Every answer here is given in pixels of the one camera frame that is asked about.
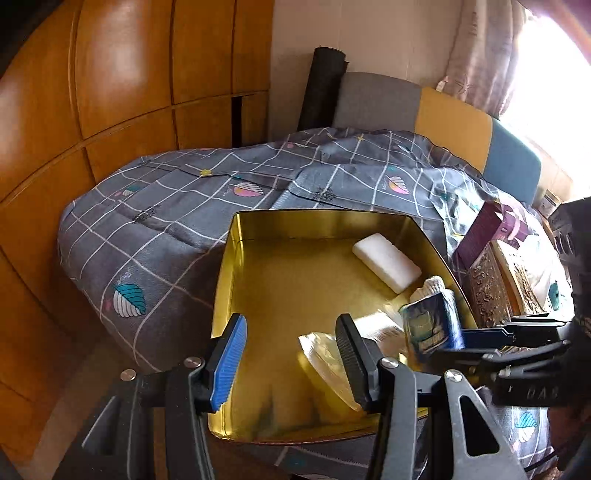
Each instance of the metal screw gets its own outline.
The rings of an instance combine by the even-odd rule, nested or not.
[[[124,382],[131,382],[135,378],[135,370],[133,368],[123,370],[119,378]]]
[[[385,356],[379,362],[382,364],[382,367],[385,368],[396,368],[398,365],[400,365],[400,362],[391,356]]]
[[[462,381],[462,374],[457,370],[448,370],[447,372],[445,372],[445,376],[452,382]]]
[[[201,360],[198,356],[190,356],[183,360],[183,365],[187,368],[197,368],[200,367],[202,363],[203,360]]]

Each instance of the curtain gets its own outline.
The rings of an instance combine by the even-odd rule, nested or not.
[[[517,0],[464,0],[460,24],[437,90],[498,117],[511,100],[517,37],[527,11]]]

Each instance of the white wall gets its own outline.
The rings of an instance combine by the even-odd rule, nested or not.
[[[316,47],[345,52],[349,72],[435,86],[461,6],[462,0],[275,0],[269,139],[296,131]]]

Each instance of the window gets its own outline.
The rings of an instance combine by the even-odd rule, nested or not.
[[[532,18],[519,38],[515,92],[501,115],[591,194],[591,66],[549,18]]]

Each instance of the blue gripper pad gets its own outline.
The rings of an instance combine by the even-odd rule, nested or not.
[[[213,388],[209,399],[212,412],[218,411],[230,395],[245,345],[246,318],[244,315],[235,313],[230,318],[216,346],[216,350],[221,348],[222,352],[213,371]]]

